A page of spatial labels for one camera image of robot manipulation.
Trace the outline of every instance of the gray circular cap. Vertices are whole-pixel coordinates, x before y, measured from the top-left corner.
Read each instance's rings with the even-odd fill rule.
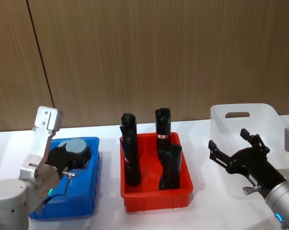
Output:
[[[0,181],[0,209],[16,207],[25,201],[25,182],[17,179]]]
[[[81,153],[86,148],[86,141],[80,138],[75,138],[72,140],[65,140],[61,143],[59,143],[59,147],[66,144],[66,151],[73,152],[73,153]]]

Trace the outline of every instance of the cable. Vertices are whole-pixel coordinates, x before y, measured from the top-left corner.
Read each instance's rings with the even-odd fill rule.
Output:
[[[67,194],[67,189],[68,189],[68,185],[69,185],[70,180],[71,180],[71,178],[69,178],[69,179],[67,180],[64,194],[56,194],[56,195],[50,196],[50,197],[48,197],[46,200],[43,201],[43,204],[46,205],[46,204],[47,204],[50,200],[52,200],[54,197],[57,197],[57,196],[66,196],[66,194]]]

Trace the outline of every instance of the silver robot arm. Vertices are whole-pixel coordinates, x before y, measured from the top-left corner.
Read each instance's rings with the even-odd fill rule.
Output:
[[[27,230],[28,214],[39,210],[49,190],[59,183],[56,168],[44,163],[62,118],[57,109],[38,108],[31,150],[21,165],[19,179],[0,181],[0,230]]]
[[[289,152],[289,125],[285,128],[285,150]],[[273,188],[265,199],[282,229],[289,229],[289,181],[280,183]]]

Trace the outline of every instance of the black bottle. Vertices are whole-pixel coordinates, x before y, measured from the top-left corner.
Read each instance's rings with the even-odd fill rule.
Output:
[[[161,150],[167,150],[171,145],[171,113],[168,108],[155,110],[157,155],[161,160]]]
[[[121,120],[121,145],[124,152],[125,179],[128,185],[136,186],[141,182],[136,118],[133,114],[123,114]]]
[[[176,189],[180,185],[182,147],[171,145],[168,150],[161,150],[163,173],[159,181],[159,190]]]

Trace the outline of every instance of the white plastic bin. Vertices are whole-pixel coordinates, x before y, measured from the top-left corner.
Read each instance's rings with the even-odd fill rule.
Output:
[[[249,113],[249,117],[226,118],[233,113]],[[285,123],[268,104],[222,104],[211,108],[211,139],[217,147],[229,156],[237,151],[251,147],[240,136],[245,128],[250,134],[259,134],[264,144],[270,148],[268,161],[289,179],[289,153],[284,150]],[[229,194],[238,199],[262,199],[260,194],[244,195],[242,188],[252,186],[242,175],[228,174],[220,167],[224,187]]]

